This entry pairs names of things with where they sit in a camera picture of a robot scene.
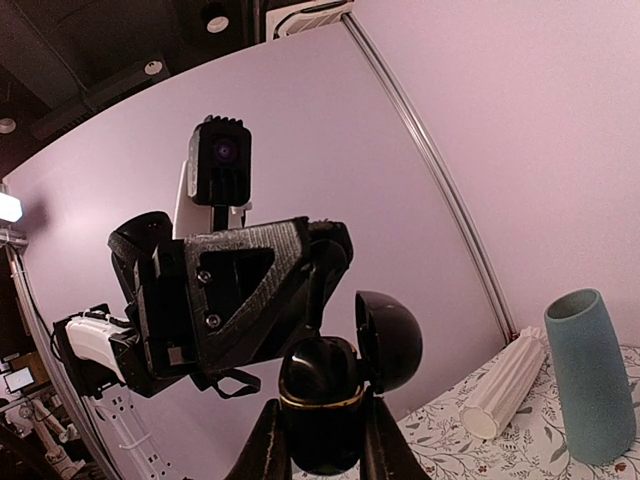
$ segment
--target camera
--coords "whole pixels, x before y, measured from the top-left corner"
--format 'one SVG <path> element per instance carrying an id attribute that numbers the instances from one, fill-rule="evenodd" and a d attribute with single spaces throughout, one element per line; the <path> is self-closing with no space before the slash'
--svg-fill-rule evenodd
<path id="1" fill-rule="evenodd" d="M 188 196 L 197 205 L 241 207 L 251 198 L 251 132 L 209 115 L 189 142 Z"/>

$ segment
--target camera lens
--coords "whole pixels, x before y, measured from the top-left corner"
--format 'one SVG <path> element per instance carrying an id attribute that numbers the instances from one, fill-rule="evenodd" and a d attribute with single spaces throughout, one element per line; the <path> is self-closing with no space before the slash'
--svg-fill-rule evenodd
<path id="1" fill-rule="evenodd" d="M 238 159 L 238 144 L 231 138 L 220 138 L 213 144 L 213 157 L 223 163 Z"/>

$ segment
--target black camera housing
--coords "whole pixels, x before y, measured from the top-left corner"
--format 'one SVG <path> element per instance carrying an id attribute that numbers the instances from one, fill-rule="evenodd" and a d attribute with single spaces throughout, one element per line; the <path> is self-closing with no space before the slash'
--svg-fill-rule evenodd
<path id="1" fill-rule="evenodd" d="M 189 142 L 188 196 L 197 205 L 241 207 L 251 198 L 251 132 L 209 115 Z"/>
<path id="2" fill-rule="evenodd" d="M 339 222 L 298 217 L 178 240 L 167 233 L 170 225 L 165 213 L 151 212 L 109 237 L 138 333 L 131 347 L 151 384 L 139 385 L 139 373 L 120 365 L 129 352 L 117 361 L 127 385 L 145 396 L 184 375 L 207 388 L 232 369 L 282 357 L 317 336 L 353 259 Z"/>

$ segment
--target black spherical cap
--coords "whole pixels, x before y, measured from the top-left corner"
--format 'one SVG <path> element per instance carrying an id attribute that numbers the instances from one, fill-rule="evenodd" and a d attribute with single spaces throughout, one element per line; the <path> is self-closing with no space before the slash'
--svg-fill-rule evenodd
<path id="1" fill-rule="evenodd" d="M 360 354 L 375 393 L 408 382 L 422 359 L 422 333 L 413 314 L 389 295 L 358 292 L 356 324 Z"/>

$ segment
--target bright light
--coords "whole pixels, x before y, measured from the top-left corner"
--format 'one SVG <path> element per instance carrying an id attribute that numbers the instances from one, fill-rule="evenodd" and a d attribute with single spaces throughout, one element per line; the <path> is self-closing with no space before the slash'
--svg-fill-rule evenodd
<path id="1" fill-rule="evenodd" d="M 0 193 L 0 220 L 16 222 L 22 217 L 20 200 L 6 193 Z"/>

